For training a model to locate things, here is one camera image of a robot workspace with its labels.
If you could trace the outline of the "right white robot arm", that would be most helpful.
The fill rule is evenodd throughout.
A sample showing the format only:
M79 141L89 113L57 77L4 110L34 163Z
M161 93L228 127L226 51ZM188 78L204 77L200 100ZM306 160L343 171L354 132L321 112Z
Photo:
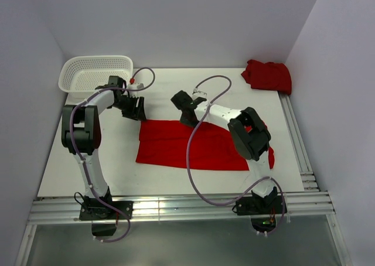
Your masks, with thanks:
M181 111L180 122L193 128L186 147L187 174L196 194L206 203L214 206L227 206L251 192L254 208L260 213L268 212L277 198L279 184L270 175L269 149L271 134L255 109L230 109L209 102L206 97L192 98L185 91L179 91L171 102ZM205 198L196 187L190 171L190 147L193 137L203 121L218 126L230 133L237 153L246 160L247 167L258 179L237 198L228 202L213 202Z

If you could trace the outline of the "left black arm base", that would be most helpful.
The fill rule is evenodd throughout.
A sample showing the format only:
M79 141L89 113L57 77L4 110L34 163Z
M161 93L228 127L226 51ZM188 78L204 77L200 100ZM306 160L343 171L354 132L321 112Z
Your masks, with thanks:
M95 198L83 196L80 192L74 194L74 200L80 205L79 221L91 222L91 233L96 237L109 238L117 231L119 220L131 219L133 201L113 201L110 192L100 199L110 204L125 215L113 210Z

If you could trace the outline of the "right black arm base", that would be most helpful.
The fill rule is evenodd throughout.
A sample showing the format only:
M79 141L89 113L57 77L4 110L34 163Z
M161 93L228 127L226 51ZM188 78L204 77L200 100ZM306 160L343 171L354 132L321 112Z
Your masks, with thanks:
M251 226L256 232L269 233L277 227L277 216L287 214L287 204L280 195L269 195L265 198L252 193L236 201L232 212L238 216L260 216L251 219Z

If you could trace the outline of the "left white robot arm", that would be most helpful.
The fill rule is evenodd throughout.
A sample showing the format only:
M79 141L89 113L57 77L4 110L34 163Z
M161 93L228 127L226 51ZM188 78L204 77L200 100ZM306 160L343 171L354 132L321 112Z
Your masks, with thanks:
M91 203L97 200L93 212L101 219L112 216L114 204L98 155L101 144L99 116L106 109L117 108L125 118L146 121L144 98L137 96L144 88L142 83L136 83L134 79L126 84L122 78L110 76L108 83L99 86L86 100L63 107L62 145L74 155L83 175L84 201Z

